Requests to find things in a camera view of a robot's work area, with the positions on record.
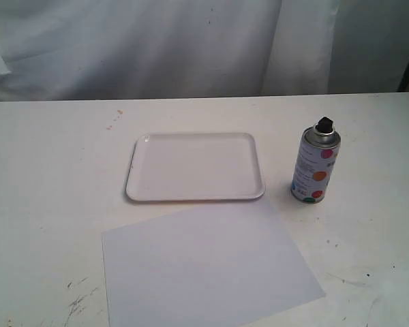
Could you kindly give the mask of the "white dotted spray can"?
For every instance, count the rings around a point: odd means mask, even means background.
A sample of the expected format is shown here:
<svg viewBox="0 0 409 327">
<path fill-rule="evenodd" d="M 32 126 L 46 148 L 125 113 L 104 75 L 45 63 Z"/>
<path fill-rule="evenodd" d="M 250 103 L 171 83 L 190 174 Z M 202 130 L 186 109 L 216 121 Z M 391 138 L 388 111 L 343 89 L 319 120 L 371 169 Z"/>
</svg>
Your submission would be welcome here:
<svg viewBox="0 0 409 327">
<path fill-rule="evenodd" d="M 302 133 L 291 184 L 296 199 L 308 204 L 324 199 L 340 146 L 341 136 L 328 117 Z"/>
</svg>

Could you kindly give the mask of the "white plastic tray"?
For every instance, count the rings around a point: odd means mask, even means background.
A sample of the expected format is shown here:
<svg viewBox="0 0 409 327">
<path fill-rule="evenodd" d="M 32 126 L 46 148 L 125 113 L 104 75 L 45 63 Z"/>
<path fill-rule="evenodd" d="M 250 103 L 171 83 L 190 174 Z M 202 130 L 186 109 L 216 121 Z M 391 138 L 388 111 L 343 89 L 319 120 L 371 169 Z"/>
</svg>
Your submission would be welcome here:
<svg viewBox="0 0 409 327">
<path fill-rule="evenodd" d="M 255 140 L 243 132 L 143 135 L 125 184 L 135 202 L 255 200 L 264 191 Z"/>
</svg>

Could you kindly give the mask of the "white paper sheet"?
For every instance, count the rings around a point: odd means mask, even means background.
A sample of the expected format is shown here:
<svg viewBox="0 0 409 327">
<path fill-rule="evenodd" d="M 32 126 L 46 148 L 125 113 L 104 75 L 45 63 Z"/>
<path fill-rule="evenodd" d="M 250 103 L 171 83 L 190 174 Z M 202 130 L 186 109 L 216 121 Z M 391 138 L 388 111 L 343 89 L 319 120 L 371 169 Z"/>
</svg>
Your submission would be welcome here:
<svg viewBox="0 0 409 327">
<path fill-rule="evenodd" d="M 103 233 L 111 326 L 240 326 L 324 291 L 266 198 Z"/>
</svg>

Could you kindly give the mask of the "white backdrop cloth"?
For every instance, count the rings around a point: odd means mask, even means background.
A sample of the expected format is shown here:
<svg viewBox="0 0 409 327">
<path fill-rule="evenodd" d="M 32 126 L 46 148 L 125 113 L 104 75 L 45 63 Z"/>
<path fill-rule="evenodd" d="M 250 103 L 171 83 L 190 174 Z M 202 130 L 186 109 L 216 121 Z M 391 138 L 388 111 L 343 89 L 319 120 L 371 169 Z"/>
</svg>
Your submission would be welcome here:
<svg viewBox="0 0 409 327">
<path fill-rule="evenodd" d="M 391 89 L 409 1 L 0 1 L 0 102 Z"/>
</svg>

